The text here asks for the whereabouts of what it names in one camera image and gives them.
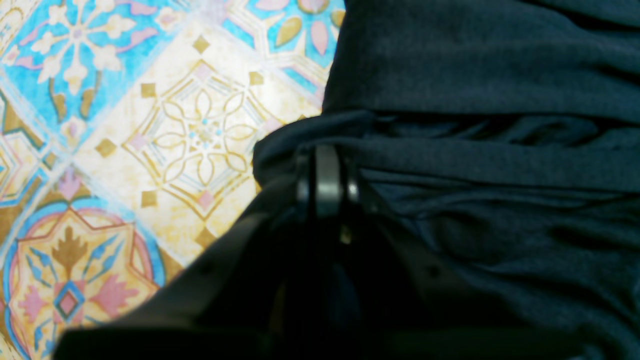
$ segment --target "gold petal motif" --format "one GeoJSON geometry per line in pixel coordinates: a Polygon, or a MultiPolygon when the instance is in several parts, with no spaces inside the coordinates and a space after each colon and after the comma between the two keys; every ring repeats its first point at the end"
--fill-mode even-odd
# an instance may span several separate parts
{"type": "Polygon", "coordinates": [[[290,42],[302,29],[302,20],[299,17],[291,17],[287,19],[280,31],[278,31],[278,37],[276,38],[276,46],[282,46],[290,42]]]}
{"type": "Polygon", "coordinates": [[[344,10],[335,10],[331,13],[331,21],[336,28],[340,28],[342,26],[342,21],[344,20],[344,10]]]}

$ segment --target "diamond motif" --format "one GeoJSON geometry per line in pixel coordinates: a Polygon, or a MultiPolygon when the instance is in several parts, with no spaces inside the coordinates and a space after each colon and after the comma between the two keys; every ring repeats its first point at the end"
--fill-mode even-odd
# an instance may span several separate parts
{"type": "Polygon", "coordinates": [[[54,306],[66,322],[71,321],[84,303],[84,295],[72,282],[68,282],[60,289],[54,301],[54,306]]]}

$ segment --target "patterned tile floor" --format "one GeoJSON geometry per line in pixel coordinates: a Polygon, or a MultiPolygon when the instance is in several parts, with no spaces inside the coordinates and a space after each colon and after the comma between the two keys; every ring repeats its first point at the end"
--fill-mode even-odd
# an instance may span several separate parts
{"type": "Polygon", "coordinates": [[[317,115],[342,0],[0,0],[0,359],[130,311],[317,115]]]}

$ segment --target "dark blue fabric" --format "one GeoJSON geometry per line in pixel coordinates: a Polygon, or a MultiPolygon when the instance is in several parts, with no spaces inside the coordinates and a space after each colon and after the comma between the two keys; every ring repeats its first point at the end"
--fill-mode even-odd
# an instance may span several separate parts
{"type": "Polygon", "coordinates": [[[324,113],[402,223],[520,318],[640,359],[640,1],[348,0],[324,113]]]}

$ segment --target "navy trousers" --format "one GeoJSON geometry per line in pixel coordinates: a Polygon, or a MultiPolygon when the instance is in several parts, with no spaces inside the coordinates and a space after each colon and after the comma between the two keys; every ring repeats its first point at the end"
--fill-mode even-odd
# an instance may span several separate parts
{"type": "Polygon", "coordinates": [[[337,144],[472,286],[640,358],[639,1],[347,0],[323,111],[256,145],[248,211],[337,144]]]}

